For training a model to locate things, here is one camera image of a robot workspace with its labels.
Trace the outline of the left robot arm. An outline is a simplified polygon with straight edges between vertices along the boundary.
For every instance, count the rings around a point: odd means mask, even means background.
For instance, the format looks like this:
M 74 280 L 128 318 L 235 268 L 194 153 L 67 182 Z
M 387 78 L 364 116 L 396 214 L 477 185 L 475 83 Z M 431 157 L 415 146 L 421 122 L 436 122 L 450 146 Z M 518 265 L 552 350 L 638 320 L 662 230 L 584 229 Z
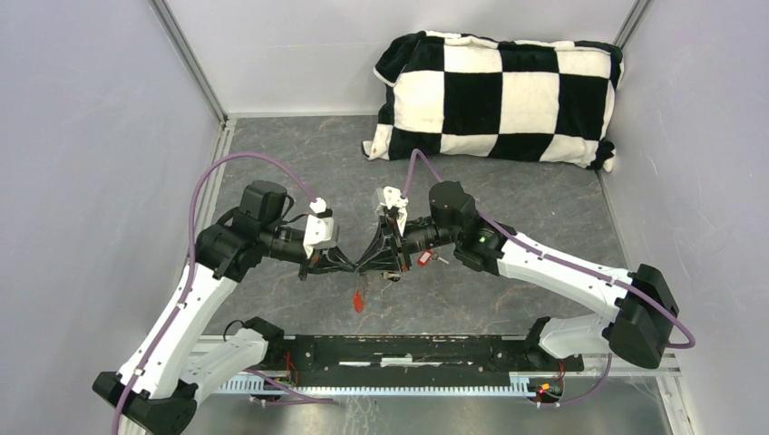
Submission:
M 92 389 L 115 409 L 117 434 L 181 434 L 197 408 L 241 372 L 295 365 L 284 332 L 258 317 L 241 323 L 223 343 L 189 359 L 206 325 L 248 272 L 264 258 L 293 263 L 300 277 L 352 270 L 336 248 L 336 222 L 326 202 L 310 199 L 302 229 L 286 215 L 294 199 L 277 183 L 255 181 L 239 204 L 197 234 L 177 290 L 132 357 L 116 372 L 101 372 Z

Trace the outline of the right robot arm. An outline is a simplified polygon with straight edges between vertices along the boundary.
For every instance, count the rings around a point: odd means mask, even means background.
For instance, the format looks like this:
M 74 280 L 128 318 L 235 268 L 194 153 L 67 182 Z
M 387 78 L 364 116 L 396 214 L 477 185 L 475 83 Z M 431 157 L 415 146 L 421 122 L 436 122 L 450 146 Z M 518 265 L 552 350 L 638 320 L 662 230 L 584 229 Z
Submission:
M 582 353 L 613 353 L 656 369 L 673 348 L 679 307 L 659 269 L 603 266 L 544 246 L 488 218 L 456 181 L 433 185 L 428 199 L 429 216 L 407 219 L 398 189 L 377 190 L 379 227 L 357 272 L 400 276 L 415 263 L 429 263 L 437 247 L 452 245 L 462 266 L 534 284 L 588 308 L 588 315 L 536 321 L 523 346 L 526 363 L 536 370 Z

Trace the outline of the red grey keyring holder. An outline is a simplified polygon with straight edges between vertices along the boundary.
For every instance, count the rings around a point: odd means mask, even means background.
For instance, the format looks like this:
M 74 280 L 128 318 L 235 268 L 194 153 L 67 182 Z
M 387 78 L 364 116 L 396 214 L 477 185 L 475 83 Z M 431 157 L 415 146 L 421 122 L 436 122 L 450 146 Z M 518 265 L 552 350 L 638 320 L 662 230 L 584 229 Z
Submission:
M 352 296 L 352 305 L 356 313 L 361 314 L 365 310 L 365 290 L 368 286 L 366 274 L 358 274 L 355 277 L 355 288 Z

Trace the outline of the small black key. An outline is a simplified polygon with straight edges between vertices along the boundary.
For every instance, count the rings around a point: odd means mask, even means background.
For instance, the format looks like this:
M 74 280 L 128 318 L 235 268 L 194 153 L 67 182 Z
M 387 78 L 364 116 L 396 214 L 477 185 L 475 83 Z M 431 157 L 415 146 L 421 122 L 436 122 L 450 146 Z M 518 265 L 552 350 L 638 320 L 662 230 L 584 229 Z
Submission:
M 383 272 L 382 276 L 383 276 L 383 278 L 387 279 L 388 281 L 396 283 L 396 282 L 399 282 L 402 279 L 403 274 L 402 273 L 396 273 L 396 272 Z

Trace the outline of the red tag key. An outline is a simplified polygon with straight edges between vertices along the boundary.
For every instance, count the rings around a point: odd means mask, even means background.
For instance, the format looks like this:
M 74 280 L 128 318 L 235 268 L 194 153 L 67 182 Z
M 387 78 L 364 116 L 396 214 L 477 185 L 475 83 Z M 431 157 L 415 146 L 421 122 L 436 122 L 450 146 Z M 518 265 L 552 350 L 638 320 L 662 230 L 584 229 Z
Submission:
M 432 250 L 424 250 L 422 254 L 419 255 L 417 258 L 418 266 L 427 266 L 431 262 L 440 262 L 446 265 L 450 264 L 450 262 L 447 259 L 433 252 Z

